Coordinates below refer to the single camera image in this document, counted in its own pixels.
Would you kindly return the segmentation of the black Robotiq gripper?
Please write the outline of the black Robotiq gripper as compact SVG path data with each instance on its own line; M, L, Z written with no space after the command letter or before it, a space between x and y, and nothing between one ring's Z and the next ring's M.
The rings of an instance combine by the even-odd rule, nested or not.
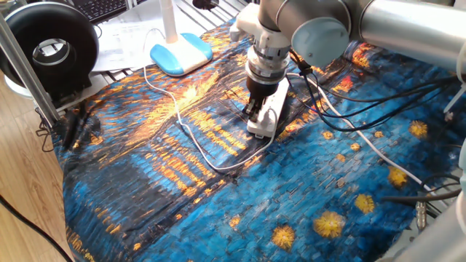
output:
M258 115L262 109L264 101L277 91L278 83L262 84L248 76L246 80L246 87L250 93L250 98L242 112L244 115L249 117L250 121L257 122Z

